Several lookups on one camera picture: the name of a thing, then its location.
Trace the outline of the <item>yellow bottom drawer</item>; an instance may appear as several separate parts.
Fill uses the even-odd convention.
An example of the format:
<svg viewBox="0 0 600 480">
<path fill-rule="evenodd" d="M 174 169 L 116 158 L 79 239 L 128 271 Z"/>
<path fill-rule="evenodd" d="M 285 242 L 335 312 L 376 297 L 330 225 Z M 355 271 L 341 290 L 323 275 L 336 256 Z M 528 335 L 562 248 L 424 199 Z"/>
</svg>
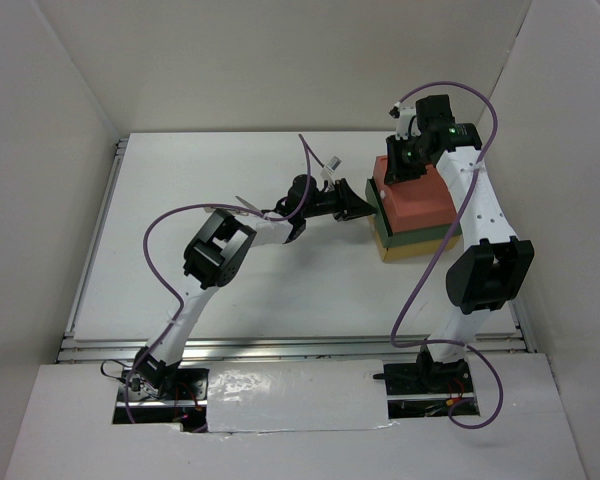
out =
<svg viewBox="0 0 600 480">
<path fill-rule="evenodd" d="M 448 225 L 440 225 L 392 235 L 380 232 L 377 228 L 373 228 L 372 231 L 380 259 L 388 263 L 422 255 L 433 255 L 442 244 L 448 229 Z"/>
</svg>

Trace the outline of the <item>green drawer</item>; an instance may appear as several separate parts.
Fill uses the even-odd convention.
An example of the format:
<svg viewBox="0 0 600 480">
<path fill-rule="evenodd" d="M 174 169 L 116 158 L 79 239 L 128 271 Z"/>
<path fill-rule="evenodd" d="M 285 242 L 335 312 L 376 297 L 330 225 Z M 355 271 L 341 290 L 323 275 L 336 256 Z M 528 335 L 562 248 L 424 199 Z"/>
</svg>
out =
<svg viewBox="0 0 600 480">
<path fill-rule="evenodd" d="M 393 232 L 391 230 L 391 227 L 389 226 L 386 215 L 384 214 L 384 211 L 381 207 L 381 203 L 380 203 L 380 200 L 378 197 L 378 192 L 377 192 L 375 183 L 373 181 L 373 178 L 369 178 L 367 180 L 366 187 L 365 187 L 365 194 L 366 194 L 366 201 L 376 208 L 376 215 L 373 217 L 372 226 L 374 228 L 377 228 L 380 232 L 383 232 L 385 234 L 392 235 L 395 233 L 399 233 L 399 232 Z"/>
</svg>

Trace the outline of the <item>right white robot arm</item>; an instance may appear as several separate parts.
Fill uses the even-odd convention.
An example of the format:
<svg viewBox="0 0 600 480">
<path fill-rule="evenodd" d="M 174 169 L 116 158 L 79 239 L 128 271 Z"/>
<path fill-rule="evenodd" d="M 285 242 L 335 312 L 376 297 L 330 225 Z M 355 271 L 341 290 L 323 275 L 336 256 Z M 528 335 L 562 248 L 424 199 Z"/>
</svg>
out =
<svg viewBox="0 0 600 480">
<path fill-rule="evenodd" d="M 492 312 L 515 298 L 534 257 L 506 220 L 483 161 L 476 127 L 455 120 L 448 96 L 430 95 L 414 107 L 395 106 L 395 134 L 386 140 L 387 185 L 415 180 L 433 167 L 451 196 L 464 251 L 446 274 L 453 306 L 416 359 L 415 378 L 441 392 L 467 373 L 464 346 L 474 340 Z"/>
</svg>

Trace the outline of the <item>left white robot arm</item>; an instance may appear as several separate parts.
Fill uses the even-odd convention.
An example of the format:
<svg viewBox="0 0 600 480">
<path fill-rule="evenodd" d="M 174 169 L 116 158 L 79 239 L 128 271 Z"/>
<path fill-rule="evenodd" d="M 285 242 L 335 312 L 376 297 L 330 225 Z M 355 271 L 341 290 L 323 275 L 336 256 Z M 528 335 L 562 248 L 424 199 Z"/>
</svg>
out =
<svg viewBox="0 0 600 480">
<path fill-rule="evenodd" d="M 326 181 L 319 188 L 307 174 L 296 176 L 287 195 L 271 210 L 227 204 L 197 207 L 210 216 L 184 250 L 182 286 L 168 288 L 176 307 L 165 329 L 139 350 L 132 366 L 143 389 L 156 399 L 176 390 L 176 372 L 194 326 L 212 296 L 236 277 L 249 250 L 293 242 L 309 218 L 331 215 L 350 221 L 376 213 L 346 180 Z"/>
</svg>

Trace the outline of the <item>red top drawer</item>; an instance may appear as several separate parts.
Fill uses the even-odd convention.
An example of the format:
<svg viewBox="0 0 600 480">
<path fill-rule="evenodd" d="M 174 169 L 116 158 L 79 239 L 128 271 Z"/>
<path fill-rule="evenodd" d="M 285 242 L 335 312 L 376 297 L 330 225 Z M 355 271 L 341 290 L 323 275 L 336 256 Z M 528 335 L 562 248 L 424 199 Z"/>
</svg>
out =
<svg viewBox="0 0 600 480">
<path fill-rule="evenodd" d="M 416 180 L 385 184 L 387 156 L 377 156 L 372 178 L 393 232 L 450 225 L 456 217 L 444 180 L 431 165 Z"/>
</svg>

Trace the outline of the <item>white foam board cover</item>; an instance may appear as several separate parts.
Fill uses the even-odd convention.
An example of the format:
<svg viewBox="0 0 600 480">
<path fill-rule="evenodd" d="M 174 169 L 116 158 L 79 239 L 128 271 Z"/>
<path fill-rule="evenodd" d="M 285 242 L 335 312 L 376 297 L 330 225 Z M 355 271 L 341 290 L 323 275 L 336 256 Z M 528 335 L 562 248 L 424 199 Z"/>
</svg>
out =
<svg viewBox="0 0 600 480">
<path fill-rule="evenodd" d="M 213 433 L 366 431 L 389 425 L 379 360 L 232 362 L 210 368 Z"/>
</svg>

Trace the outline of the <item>black handled scissors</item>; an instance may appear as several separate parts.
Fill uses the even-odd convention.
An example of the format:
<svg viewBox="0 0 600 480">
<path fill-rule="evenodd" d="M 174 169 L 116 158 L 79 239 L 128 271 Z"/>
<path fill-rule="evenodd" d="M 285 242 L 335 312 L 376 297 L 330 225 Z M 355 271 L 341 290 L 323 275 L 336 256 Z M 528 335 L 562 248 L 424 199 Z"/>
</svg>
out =
<svg viewBox="0 0 600 480">
<path fill-rule="evenodd" d="M 247 200 L 245 200 L 244 198 L 236 195 L 235 198 L 242 204 L 245 206 L 245 208 L 252 210 L 256 213 L 262 213 L 262 211 L 260 209 L 258 209 L 255 205 L 253 205 L 252 203 L 248 202 Z"/>
</svg>

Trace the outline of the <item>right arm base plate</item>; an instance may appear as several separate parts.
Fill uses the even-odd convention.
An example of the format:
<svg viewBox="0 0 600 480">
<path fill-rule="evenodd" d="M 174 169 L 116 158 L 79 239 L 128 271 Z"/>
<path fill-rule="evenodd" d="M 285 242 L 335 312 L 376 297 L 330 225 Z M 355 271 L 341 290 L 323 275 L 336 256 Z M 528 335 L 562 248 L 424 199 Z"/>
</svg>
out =
<svg viewBox="0 0 600 480">
<path fill-rule="evenodd" d="M 468 371 L 442 377 L 425 377 L 415 363 L 384 364 L 383 370 L 374 373 L 372 378 L 384 382 L 389 396 L 467 394 L 473 391 Z"/>
</svg>

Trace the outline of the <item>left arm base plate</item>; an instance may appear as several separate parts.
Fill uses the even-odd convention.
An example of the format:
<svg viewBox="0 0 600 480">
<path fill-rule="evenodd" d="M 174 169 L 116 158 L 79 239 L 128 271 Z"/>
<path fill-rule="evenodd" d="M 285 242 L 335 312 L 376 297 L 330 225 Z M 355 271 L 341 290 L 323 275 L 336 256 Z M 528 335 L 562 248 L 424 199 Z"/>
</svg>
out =
<svg viewBox="0 0 600 480">
<path fill-rule="evenodd" d="M 203 407 L 207 403 L 209 373 L 206 368 L 181 369 L 170 384 L 160 388 L 152 387 L 135 374 L 129 387 L 129 404 L 131 407 Z"/>
</svg>

